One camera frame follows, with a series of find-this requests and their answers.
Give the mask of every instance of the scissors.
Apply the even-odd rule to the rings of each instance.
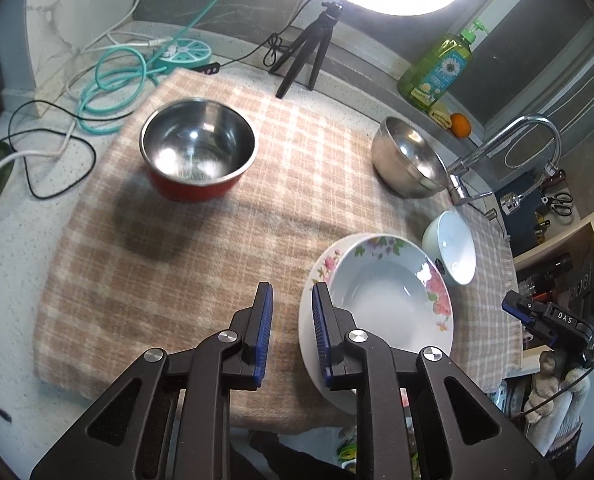
[[[570,193],[561,191],[552,196],[542,195],[541,201],[559,216],[572,216],[573,197]]]

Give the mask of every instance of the chrome faucet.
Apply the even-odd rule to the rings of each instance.
[[[555,124],[549,118],[540,114],[521,116],[516,118],[512,123],[508,124],[495,136],[488,139],[485,143],[478,147],[477,150],[463,158],[460,158],[457,160],[457,162],[453,163],[446,169],[448,172],[448,192],[450,193],[450,199],[452,200],[453,204],[460,206],[493,194],[492,191],[489,191],[487,193],[481,193],[477,196],[471,196],[461,178],[466,173],[468,173],[468,170],[476,162],[487,156],[492,150],[501,146],[501,144],[506,142],[506,140],[511,139],[521,129],[531,124],[542,124],[542,126],[550,129],[555,141],[555,153],[552,155],[551,160],[546,163],[541,178],[535,182],[535,184],[530,186],[523,193],[517,194],[513,192],[502,197],[501,207],[504,213],[509,215],[510,213],[516,211],[524,198],[541,186],[545,180],[557,173],[557,165],[559,164],[559,159],[561,158],[561,134],[559,133],[559,130],[557,130],[557,126],[555,126]]]

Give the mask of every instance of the dish soap bottle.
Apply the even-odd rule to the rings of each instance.
[[[480,21],[472,25],[459,36],[446,34],[401,76],[397,90],[411,105],[427,112],[466,69],[472,60],[470,46],[477,38],[477,30],[488,32]]]

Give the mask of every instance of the orange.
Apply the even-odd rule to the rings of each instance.
[[[450,120],[452,121],[450,130],[458,139],[465,139],[472,133],[472,125],[464,114],[452,114]]]

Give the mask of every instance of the plaid towel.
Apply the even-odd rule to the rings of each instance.
[[[140,128],[187,96],[242,110],[259,134],[257,160],[224,198],[176,203],[151,186]],[[195,347],[251,305],[259,281],[275,289],[266,379],[233,392],[235,426],[296,433],[349,423],[315,389],[301,360],[298,310],[308,273],[335,240],[392,232],[419,243],[451,207],[443,192],[402,200],[377,179],[370,140],[326,117],[224,76],[175,72],[125,123],[90,178],[50,267],[34,338],[39,378],[96,398],[148,348]],[[451,291],[451,356],[484,391],[521,364],[520,325],[501,309],[516,286],[510,247],[472,208],[471,285]]]

